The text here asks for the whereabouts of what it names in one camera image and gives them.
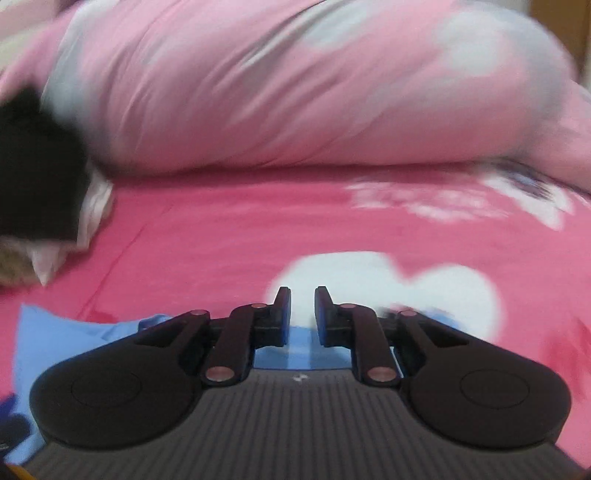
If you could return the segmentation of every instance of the bed sheet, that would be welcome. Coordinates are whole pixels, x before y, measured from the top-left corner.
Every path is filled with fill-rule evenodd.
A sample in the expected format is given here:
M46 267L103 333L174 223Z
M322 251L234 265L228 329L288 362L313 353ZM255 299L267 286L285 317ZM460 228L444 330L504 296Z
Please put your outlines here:
M46 288L0 293L0 396L22 304L88 322L313 292L414 307L550 366L573 394L560 444L591 463L591 202L516 166L202 171L124 180L91 251Z

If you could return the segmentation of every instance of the yellow object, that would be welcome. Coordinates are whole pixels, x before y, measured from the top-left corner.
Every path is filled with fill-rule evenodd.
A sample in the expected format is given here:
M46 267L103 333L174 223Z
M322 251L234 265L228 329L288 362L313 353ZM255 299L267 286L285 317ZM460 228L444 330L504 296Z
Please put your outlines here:
M8 465L8 468L12 470L12 473L14 473L19 480L35 480L22 466Z

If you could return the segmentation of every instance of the ribbed gray surface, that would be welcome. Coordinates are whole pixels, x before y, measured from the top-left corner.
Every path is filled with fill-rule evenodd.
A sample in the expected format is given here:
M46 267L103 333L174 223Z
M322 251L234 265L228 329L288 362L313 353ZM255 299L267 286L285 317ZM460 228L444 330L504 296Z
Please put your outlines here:
M258 371L209 390L190 417L140 447L81 452L49 445L38 480L573 480L582 470L551 445L469 450L411 417L396 392L350 371Z

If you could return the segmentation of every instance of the black fabric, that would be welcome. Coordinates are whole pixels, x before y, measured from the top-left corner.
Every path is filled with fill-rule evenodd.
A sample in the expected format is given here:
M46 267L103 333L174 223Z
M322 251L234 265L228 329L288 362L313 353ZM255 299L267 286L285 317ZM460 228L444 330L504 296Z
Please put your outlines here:
M41 111L34 88L0 105L0 236L75 241L86 162L80 137Z

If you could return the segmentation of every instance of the blue cloth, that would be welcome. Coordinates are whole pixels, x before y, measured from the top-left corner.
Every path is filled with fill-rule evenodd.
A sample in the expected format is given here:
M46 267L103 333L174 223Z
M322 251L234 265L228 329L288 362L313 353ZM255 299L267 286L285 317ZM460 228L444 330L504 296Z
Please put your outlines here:
M25 415L30 420L32 434L8 455L7 461L20 465L43 447L43 438L29 407L31 387L39 375L63 360L120 340L169 318L156 315L116 324L85 323L59 318L41 308L23 305L13 364L16 398L7 399L2 406L4 410L10 409L11 414ZM324 348L320 345L316 331L303 327L290 327L288 345L283 348L261 348L256 351L254 361L255 368L288 370L350 366L349 350Z

